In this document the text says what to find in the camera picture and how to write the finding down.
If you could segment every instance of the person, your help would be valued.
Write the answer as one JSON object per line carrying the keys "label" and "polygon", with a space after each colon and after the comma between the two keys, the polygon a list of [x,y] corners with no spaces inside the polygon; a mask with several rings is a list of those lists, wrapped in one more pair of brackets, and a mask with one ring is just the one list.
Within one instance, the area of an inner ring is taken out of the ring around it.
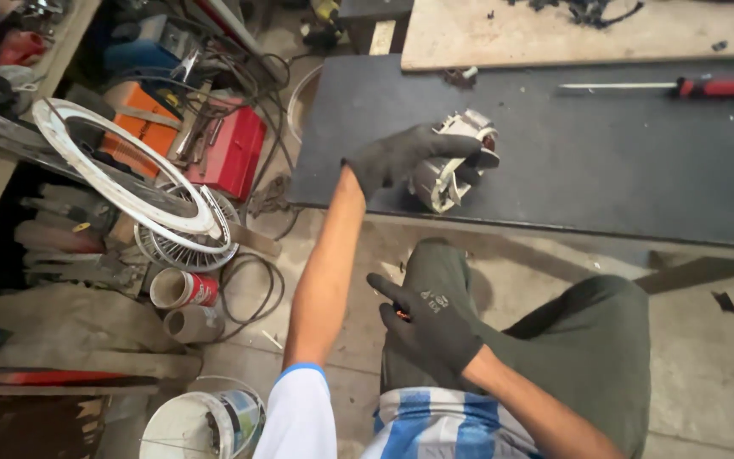
{"label": "person", "polygon": [[[254,459],[336,457],[322,367],[342,326],[366,202],[424,159],[479,151],[473,138],[424,124],[342,161],[296,287],[283,372]],[[362,457],[640,457],[650,401],[647,295],[598,276],[497,331],[478,318],[470,281],[466,253],[442,238],[418,243],[403,286],[367,277],[392,304],[378,307],[387,327],[381,396]]]}

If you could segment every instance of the hand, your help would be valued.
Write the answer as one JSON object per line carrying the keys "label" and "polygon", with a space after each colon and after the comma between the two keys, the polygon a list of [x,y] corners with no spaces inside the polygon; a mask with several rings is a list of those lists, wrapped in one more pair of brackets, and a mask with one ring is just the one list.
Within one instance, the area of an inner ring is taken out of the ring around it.
{"label": "hand", "polygon": [[367,275],[367,283],[409,316],[406,321],[395,313],[392,305],[382,304],[378,311],[390,333],[411,349],[441,360],[455,375],[463,374],[483,342],[474,335],[450,298],[434,290],[413,292],[375,273]]}
{"label": "hand", "polygon": [[356,174],[364,200],[370,201],[379,188],[391,188],[424,159],[467,158],[480,152],[481,142],[469,136],[438,134],[440,124],[419,124],[374,141],[344,158]]}

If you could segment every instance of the white sleeve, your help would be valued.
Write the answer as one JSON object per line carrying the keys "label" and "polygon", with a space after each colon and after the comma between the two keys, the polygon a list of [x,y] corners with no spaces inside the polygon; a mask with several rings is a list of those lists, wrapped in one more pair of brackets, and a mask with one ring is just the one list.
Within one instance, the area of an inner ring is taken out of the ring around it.
{"label": "white sleeve", "polygon": [[254,459],[335,459],[336,424],[325,373],[314,363],[286,368],[268,397]]}

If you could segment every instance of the screwdriver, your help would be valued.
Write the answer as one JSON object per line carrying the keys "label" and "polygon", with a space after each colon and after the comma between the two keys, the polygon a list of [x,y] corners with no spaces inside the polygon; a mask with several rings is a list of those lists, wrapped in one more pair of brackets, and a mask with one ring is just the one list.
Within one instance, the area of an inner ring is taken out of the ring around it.
{"label": "screwdriver", "polygon": [[671,89],[679,97],[734,97],[734,80],[678,78],[675,82],[618,82],[561,84],[566,89]]}

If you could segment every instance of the plywood board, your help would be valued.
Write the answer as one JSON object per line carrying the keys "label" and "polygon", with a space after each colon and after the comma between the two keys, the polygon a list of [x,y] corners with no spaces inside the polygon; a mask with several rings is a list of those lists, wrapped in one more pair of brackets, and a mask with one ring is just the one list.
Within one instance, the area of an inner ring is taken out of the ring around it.
{"label": "plywood board", "polygon": [[[615,0],[605,18],[635,5]],[[487,15],[494,10],[493,19]],[[415,0],[401,68],[505,67],[734,57],[734,2],[649,0],[603,30],[575,25],[565,3]],[[711,45],[728,41],[726,49]]]}

